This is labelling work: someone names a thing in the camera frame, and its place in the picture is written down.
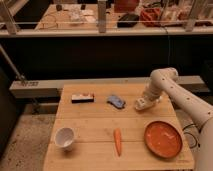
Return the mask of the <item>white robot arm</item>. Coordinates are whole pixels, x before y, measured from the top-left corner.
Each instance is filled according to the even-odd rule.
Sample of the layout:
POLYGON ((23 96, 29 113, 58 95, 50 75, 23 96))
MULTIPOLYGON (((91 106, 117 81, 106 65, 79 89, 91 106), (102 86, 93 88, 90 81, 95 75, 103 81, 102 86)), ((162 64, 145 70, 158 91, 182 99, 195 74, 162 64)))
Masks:
POLYGON ((213 171, 213 105, 195 96, 176 83, 178 72, 175 68, 153 70, 150 82, 135 101, 134 107, 141 111, 154 106, 162 92, 189 114, 200 131, 194 171, 213 171))

